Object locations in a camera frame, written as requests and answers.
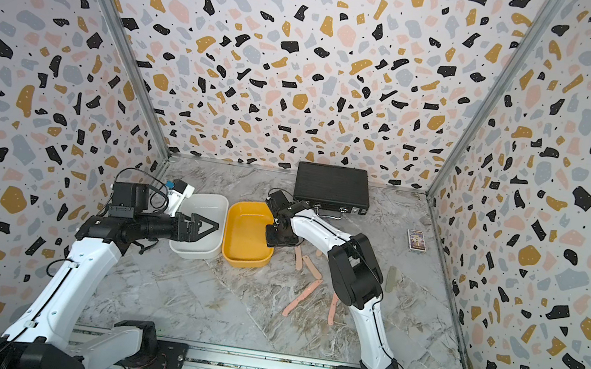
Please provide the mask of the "white plastic bin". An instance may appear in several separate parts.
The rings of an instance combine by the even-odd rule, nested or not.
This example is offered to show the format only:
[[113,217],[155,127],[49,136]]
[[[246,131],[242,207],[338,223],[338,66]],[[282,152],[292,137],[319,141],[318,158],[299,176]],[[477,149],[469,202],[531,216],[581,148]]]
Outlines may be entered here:
[[179,211],[189,218],[199,216],[197,233],[204,235],[195,242],[169,241],[170,249],[182,259],[213,260],[221,252],[229,202],[221,194],[196,193],[182,202]]

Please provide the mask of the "yellow plastic bin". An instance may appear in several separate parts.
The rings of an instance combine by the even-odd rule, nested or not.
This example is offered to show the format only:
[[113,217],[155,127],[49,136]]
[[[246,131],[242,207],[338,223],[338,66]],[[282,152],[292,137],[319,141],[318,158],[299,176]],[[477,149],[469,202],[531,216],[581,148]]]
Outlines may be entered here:
[[254,269],[270,263],[274,250],[266,243],[266,226],[273,215],[264,202],[237,202],[228,211],[222,254],[236,269]]

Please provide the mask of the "long pink sheathed knife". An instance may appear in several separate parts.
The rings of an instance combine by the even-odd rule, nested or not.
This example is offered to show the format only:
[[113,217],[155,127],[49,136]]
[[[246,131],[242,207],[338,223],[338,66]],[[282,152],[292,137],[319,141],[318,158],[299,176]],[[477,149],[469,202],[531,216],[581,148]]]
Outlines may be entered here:
[[294,300],[291,301],[291,303],[288,304],[288,306],[285,307],[285,309],[282,311],[282,316],[287,317],[289,316],[290,313],[292,313],[293,310],[296,309],[296,307],[298,307],[298,305],[305,300],[307,297],[309,297],[311,294],[313,294],[313,292],[315,292],[315,290],[322,284],[322,280],[321,279],[317,279],[315,282],[309,284],[304,291],[302,291],[302,293],[299,294],[298,297],[296,297]]

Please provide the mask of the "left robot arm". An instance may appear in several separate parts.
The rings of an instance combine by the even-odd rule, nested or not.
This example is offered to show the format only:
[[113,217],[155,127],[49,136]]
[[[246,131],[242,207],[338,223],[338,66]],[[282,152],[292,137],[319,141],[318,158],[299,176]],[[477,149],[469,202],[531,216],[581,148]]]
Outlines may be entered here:
[[0,337],[0,369],[125,369],[164,365],[153,323],[117,323],[99,338],[79,346],[70,336],[99,283],[130,247],[167,239],[195,243],[217,233],[222,223],[179,207],[192,196],[183,181],[168,187],[115,180],[109,203],[75,234],[67,256],[44,291]]

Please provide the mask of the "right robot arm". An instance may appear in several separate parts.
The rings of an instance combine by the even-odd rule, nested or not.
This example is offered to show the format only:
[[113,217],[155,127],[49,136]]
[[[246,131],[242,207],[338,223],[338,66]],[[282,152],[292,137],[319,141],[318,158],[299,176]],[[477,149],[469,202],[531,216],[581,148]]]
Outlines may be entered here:
[[289,200],[281,190],[271,191],[265,203],[273,215],[265,232],[268,247],[295,247],[306,241],[327,256],[334,294],[355,323],[360,369],[400,369],[381,314],[384,276],[368,237],[341,231],[306,202]]

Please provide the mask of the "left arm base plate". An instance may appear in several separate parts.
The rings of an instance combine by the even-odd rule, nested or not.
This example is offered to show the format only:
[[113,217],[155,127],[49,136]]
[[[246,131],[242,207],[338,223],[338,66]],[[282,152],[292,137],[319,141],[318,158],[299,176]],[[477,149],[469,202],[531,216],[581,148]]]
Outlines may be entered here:
[[182,369],[189,351],[189,344],[169,340],[142,340],[137,353],[120,361],[128,368]]

